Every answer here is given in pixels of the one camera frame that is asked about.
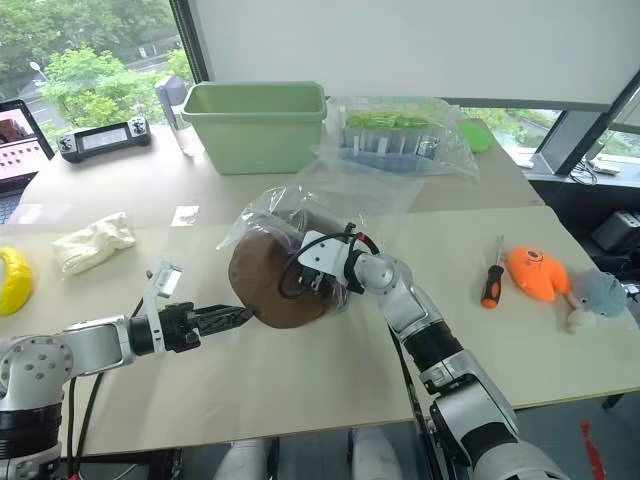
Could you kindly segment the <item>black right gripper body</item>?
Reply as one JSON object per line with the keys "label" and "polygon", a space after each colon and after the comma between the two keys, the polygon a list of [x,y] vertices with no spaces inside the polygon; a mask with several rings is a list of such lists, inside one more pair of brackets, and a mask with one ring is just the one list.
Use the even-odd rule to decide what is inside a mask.
{"label": "black right gripper body", "polygon": [[331,296],[334,293],[335,279],[324,272],[302,267],[298,277],[299,293],[312,293],[318,296]]}

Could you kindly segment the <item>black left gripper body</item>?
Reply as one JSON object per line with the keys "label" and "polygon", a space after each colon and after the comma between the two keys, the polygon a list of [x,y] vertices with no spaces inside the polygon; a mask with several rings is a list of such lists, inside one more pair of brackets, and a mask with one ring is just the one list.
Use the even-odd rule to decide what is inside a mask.
{"label": "black left gripper body", "polygon": [[166,351],[182,353],[201,346],[196,325],[189,315],[194,313],[192,302],[169,304],[159,312],[159,320]]}

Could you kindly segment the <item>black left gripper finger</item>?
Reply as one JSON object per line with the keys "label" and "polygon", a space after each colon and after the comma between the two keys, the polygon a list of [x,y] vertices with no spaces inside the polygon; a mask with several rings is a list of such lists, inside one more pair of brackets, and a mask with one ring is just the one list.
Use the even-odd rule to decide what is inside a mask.
{"label": "black left gripper finger", "polygon": [[200,323],[245,323],[253,317],[250,309],[229,305],[202,307],[194,312]]}
{"label": "black left gripper finger", "polygon": [[196,321],[197,330],[201,337],[215,335],[244,325],[247,319],[200,319]]}

